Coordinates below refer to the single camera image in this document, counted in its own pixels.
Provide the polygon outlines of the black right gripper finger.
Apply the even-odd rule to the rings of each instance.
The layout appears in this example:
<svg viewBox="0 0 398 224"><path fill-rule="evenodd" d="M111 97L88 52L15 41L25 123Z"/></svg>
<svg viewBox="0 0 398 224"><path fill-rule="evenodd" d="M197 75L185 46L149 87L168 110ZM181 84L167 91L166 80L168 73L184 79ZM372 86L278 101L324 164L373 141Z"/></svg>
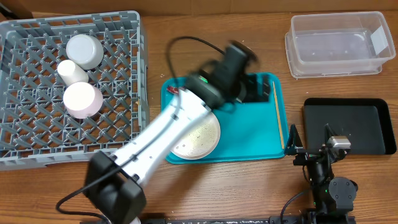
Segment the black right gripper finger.
<svg viewBox="0 0 398 224"><path fill-rule="evenodd" d="M329 146L329 139L333 136L336 135L336 133L334 132L334 130L332 130L332 128L330 127L330 125L327 123L325 126L325 146L328 147Z"/></svg>
<svg viewBox="0 0 398 224"><path fill-rule="evenodd" d="M285 146L285 155L297 155L303 152L303 144L294 124L290 126L289 138Z"/></svg>

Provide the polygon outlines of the wooden chopstick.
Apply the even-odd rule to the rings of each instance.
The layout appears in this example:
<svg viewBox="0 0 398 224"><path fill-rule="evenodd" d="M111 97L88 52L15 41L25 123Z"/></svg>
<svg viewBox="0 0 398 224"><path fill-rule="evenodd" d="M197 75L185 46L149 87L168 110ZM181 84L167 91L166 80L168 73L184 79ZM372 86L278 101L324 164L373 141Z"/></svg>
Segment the wooden chopstick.
<svg viewBox="0 0 398 224"><path fill-rule="evenodd" d="M278 123L278 129L279 129L280 143L281 143L281 148L284 149L285 148L284 135L283 135L283 132L282 132L279 105L278 105L277 93L276 93L276 88L275 88L275 83L274 82L272 82L272 88L273 88L273 94L274 94L274 104L275 104L275 111L276 111L277 123Z"/></svg>

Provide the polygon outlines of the white round plate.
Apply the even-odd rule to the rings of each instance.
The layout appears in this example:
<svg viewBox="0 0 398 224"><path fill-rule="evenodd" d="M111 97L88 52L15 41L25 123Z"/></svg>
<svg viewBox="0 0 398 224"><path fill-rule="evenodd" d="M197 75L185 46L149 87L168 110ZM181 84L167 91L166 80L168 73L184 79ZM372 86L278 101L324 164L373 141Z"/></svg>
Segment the white round plate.
<svg viewBox="0 0 398 224"><path fill-rule="evenodd" d="M196 128L184 135L171 152L181 159L202 159L215 149L220 137L220 123L217 117L210 113Z"/></svg>

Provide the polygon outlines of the red foil snack wrapper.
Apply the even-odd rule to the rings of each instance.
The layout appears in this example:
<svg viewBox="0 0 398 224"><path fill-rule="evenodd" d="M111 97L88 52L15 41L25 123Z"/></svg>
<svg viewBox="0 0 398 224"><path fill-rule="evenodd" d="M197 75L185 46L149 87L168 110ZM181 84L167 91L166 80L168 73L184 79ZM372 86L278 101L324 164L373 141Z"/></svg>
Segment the red foil snack wrapper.
<svg viewBox="0 0 398 224"><path fill-rule="evenodd" d="M168 86L167 91L173 95L178 95L179 94L179 88L175 86Z"/></svg>

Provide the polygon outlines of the grey shallow bowl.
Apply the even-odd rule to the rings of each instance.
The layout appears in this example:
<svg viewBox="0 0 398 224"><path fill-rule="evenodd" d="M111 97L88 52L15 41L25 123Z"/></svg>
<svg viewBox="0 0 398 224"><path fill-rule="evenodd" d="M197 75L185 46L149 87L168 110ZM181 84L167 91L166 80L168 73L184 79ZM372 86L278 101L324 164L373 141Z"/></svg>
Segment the grey shallow bowl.
<svg viewBox="0 0 398 224"><path fill-rule="evenodd" d="M101 42L97 38L85 34L72 37L67 42L66 53L70 60L84 70L94 69L104 57Z"/></svg>

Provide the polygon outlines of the pink upturned bowl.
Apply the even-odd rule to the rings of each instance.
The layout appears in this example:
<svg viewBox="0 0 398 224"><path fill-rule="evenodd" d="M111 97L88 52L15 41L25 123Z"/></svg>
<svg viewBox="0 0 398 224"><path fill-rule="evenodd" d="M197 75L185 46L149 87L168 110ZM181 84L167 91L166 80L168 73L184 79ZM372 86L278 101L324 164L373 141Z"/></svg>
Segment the pink upturned bowl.
<svg viewBox="0 0 398 224"><path fill-rule="evenodd" d="M65 90L63 104L72 117L85 119L94 116L101 109L103 95L97 87L86 82L77 82Z"/></svg>

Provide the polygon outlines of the white paper cup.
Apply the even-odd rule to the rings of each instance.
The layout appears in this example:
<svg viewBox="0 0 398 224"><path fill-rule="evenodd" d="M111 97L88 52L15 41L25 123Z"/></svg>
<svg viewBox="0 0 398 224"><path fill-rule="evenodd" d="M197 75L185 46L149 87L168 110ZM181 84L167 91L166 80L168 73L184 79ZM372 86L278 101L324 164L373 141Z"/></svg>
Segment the white paper cup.
<svg viewBox="0 0 398 224"><path fill-rule="evenodd" d="M77 82L88 82L88 74L72 60L63 60L58 64L57 72L67 86Z"/></svg>

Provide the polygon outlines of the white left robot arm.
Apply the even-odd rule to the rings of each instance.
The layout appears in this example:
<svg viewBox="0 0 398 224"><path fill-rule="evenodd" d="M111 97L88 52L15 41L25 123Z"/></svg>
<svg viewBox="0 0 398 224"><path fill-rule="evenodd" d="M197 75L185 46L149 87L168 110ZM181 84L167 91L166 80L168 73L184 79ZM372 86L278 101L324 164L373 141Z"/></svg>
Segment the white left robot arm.
<svg viewBox="0 0 398 224"><path fill-rule="evenodd" d="M256 55L237 41L221 60L189 73L183 87L143 132L111 155L99 151L90 159L83 194L110 223L131 223L144 209L143 187L183 136L225 103L256 95L246 68Z"/></svg>

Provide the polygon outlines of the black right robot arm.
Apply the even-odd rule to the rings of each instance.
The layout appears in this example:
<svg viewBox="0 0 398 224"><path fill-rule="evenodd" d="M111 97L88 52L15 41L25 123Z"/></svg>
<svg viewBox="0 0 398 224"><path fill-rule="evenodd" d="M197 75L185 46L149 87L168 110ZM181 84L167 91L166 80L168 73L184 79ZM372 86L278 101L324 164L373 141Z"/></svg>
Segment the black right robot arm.
<svg viewBox="0 0 398 224"><path fill-rule="evenodd" d="M346 136L337 135L328 124L325 125L325 143L315 150L303 148L295 125L291 125L285 153L294 156L293 165L300 166L309 189L293 196L280 213L281 223L354 223L348 215L354 208L358 191L356 182L346 177L336 177L332 164L343 160L351 151L351 143ZM288 205L297 198L311 193L313 208L304 210L299 216L285 218Z"/></svg>

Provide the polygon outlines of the black plastic tray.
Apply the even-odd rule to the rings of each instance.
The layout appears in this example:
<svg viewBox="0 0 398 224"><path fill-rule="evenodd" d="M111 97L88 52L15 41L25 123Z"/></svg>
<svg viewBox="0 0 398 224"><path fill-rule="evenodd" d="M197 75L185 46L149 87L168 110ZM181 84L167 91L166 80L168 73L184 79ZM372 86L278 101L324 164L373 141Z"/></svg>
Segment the black plastic tray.
<svg viewBox="0 0 398 224"><path fill-rule="evenodd" d="M308 98L303 106L308 149L325 143L325 125L351 142L352 154L392 155L397 152L387 103L380 98Z"/></svg>

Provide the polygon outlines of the teal plastic tray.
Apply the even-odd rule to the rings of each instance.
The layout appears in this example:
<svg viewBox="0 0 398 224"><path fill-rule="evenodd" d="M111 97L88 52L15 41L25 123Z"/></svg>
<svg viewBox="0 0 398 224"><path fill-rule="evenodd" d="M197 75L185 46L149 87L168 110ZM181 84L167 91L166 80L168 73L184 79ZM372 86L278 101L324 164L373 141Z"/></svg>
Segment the teal plastic tray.
<svg viewBox="0 0 398 224"><path fill-rule="evenodd" d="M204 164L284 157L285 149L281 148L280 143L272 82L275 83L285 144L289 138L289 128L282 87L274 74L257 74L269 77L271 92L268 102L225 104L221 110L214 111L220 123L221 137L209 155L202 159L186 160L170 153L166 160L171 164Z"/></svg>

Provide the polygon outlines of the clear plastic bin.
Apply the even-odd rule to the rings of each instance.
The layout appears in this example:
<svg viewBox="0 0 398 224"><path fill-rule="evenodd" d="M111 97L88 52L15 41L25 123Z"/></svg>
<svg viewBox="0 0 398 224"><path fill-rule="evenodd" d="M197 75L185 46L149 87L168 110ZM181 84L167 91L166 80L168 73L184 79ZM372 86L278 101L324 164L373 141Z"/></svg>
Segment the clear plastic bin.
<svg viewBox="0 0 398 224"><path fill-rule="evenodd" d="M293 16L285 51L294 78L374 75L396 56L378 11Z"/></svg>

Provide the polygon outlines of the grey plastic dish rack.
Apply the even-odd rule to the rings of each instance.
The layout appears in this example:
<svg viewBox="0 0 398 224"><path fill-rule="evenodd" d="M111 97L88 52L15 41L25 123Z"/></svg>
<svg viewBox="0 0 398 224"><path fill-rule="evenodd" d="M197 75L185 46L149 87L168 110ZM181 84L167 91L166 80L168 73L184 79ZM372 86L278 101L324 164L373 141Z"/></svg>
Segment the grey plastic dish rack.
<svg viewBox="0 0 398 224"><path fill-rule="evenodd" d="M92 117L76 119L63 104L57 65L67 42L85 34L103 45L88 71L103 94ZM1 169L87 161L113 152L149 124L147 38L140 15L118 11L1 23Z"/></svg>

